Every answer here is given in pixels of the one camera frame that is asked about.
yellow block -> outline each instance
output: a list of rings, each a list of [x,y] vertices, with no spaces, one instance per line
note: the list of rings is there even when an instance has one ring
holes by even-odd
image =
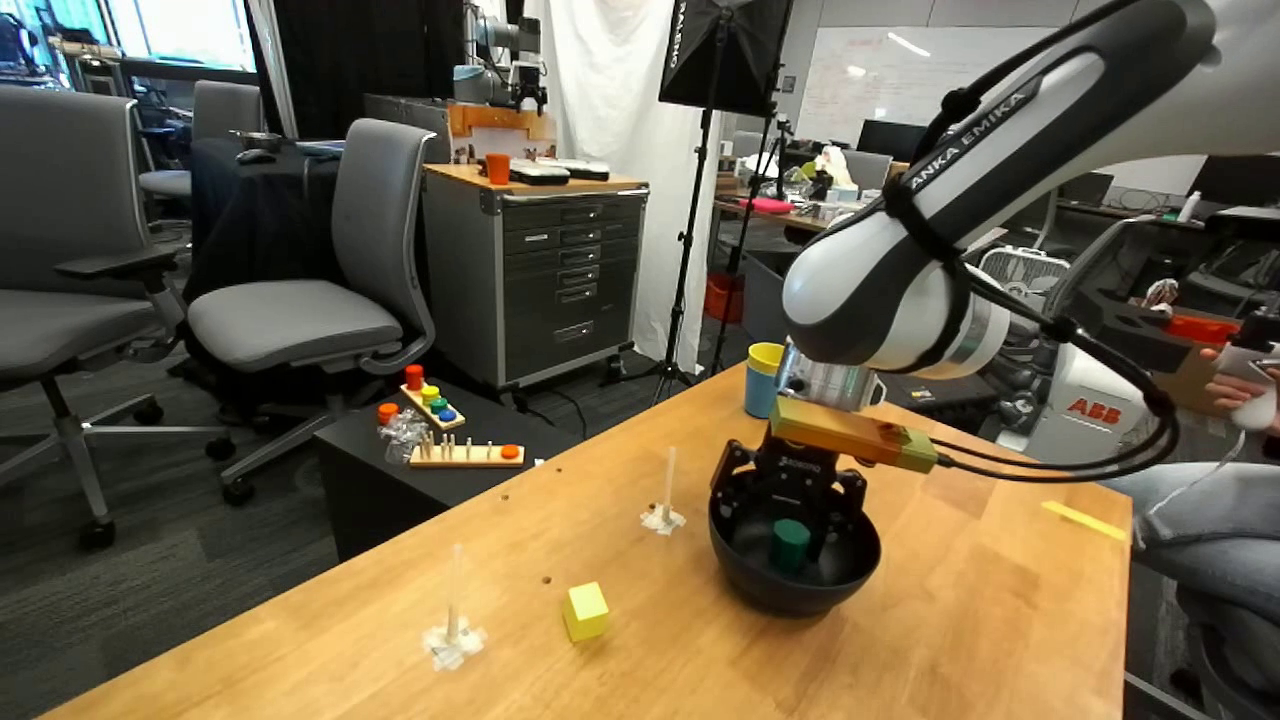
[[[599,583],[576,583],[564,594],[564,632],[566,639],[594,639],[609,635],[609,604]]]

wooden table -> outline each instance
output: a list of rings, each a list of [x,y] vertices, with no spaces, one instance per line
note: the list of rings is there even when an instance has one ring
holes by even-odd
[[[1119,716],[1126,545],[1040,504],[1126,526],[1125,495],[875,467],[875,576],[827,616],[779,618],[727,592],[708,545],[727,436],[760,440],[740,367],[53,716]],[[659,538],[638,510],[659,498],[669,446],[692,524]],[[559,622],[564,589],[583,581],[612,604],[612,635],[592,646]],[[461,673],[434,673],[418,643],[448,599],[487,635]]]

chair wheel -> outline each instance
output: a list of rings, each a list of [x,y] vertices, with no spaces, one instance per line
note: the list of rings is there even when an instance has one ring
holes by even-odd
[[[78,526],[78,546],[113,546],[114,545],[114,524],[104,524],[104,521],[86,521]]]
[[[228,504],[248,504],[250,498],[250,482],[248,478],[222,478],[222,498]]]
[[[134,422],[159,422],[163,418],[163,408],[156,398],[145,398],[138,408],[130,408],[130,418]]]
[[[204,455],[209,455],[209,458],[232,458],[232,455],[237,455],[237,444],[232,444],[228,436],[209,440],[209,444],[204,444]]]

wire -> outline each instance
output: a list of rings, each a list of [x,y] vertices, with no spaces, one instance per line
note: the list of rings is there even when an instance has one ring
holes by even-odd
[[[970,80],[968,89],[948,92],[948,97],[944,97],[944,107],[931,115],[931,122],[929,122],[924,134],[919,134],[917,160],[924,160],[951,122],[961,122],[963,115],[970,115],[970,111],[981,107],[981,97],[983,97],[983,92],[990,92],[999,80],[1009,80],[1009,76],[1011,76],[1017,68],[1023,68],[1031,57],[1040,57],[1045,47],[1050,47],[1050,44],[1061,44],[1061,39],[1066,39],[1066,34],[1077,34],[1077,31],[1109,20],[1109,16],[1117,16],[1117,11],[1126,7],[1126,3],[1134,3],[1134,0],[1100,3],[1100,7],[1092,7],[1092,11],[1085,11],[1085,16],[1077,16],[1071,22],[1049,31],[1045,39],[1020,47],[1020,53],[1009,57],[1003,62],[987,68],[987,72],[983,72],[981,80]]]
[[[579,436],[592,436],[592,422],[586,422],[583,404],[579,404],[579,398],[571,398],[571,395],[566,395],[566,393],[559,393],[559,388],[547,388],[547,393],[553,393],[553,395],[559,395],[559,398],[571,408]]]
[[[1212,467],[1204,467],[1196,478],[1188,478],[1188,482],[1172,488],[1166,495],[1161,495],[1161,498],[1146,507],[1146,521],[1156,521],[1174,495],[1199,488],[1206,477],[1215,477],[1218,467],[1227,467],[1227,458],[1234,458],[1234,455],[1245,453],[1245,440],[1249,440],[1249,431],[1239,427],[1239,431],[1234,431],[1234,444],[1231,444]]]
[[[970,295],[983,295],[983,301],[990,301],[990,302],[999,302],[999,308],[1009,308],[1017,315],[1036,319],[1040,330],[1049,330],[1054,341],[1066,341],[1066,342],[1085,349],[1092,360],[1100,360],[1112,371],[1119,371],[1126,385],[1134,385],[1144,393],[1144,404],[1153,408],[1156,427],[1138,444],[1131,444],[1131,446],[1125,446],[1125,453],[1117,453],[1109,458],[1092,458],[1092,464],[1011,458],[1011,455],[961,446],[961,444],[948,444],[948,440],[941,440],[941,446],[963,453],[963,455],[981,455],[981,458],[990,458],[990,464],[1003,464],[1003,467],[1086,472],[1092,478],[1112,478],[1112,477],[1138,472],[1146,464],[1161,464],[1174,446],[1174,440],[1179,440],[1174,404],[1126,356],[1112,352],[1109,342],[1100,342],[1100,341],[1092,341],[1092,337],[1085,337],[1077,328],[1066,337],[1061,337],[1064,323],[1045,319],[1040,312],[1031,312],[1017,295],[1009,295],[1009,291],[990,287],[987,278],[970,275],[963,263],[961,263],[961,275],[951,275],[951,278],[961,278]]]

gray metal cabinet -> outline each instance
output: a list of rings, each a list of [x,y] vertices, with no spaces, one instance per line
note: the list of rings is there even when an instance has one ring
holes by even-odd
[[[642,199],[642,182],[496,189],[430,164],[434,349],[487,388],[527,388],[626,349]]]

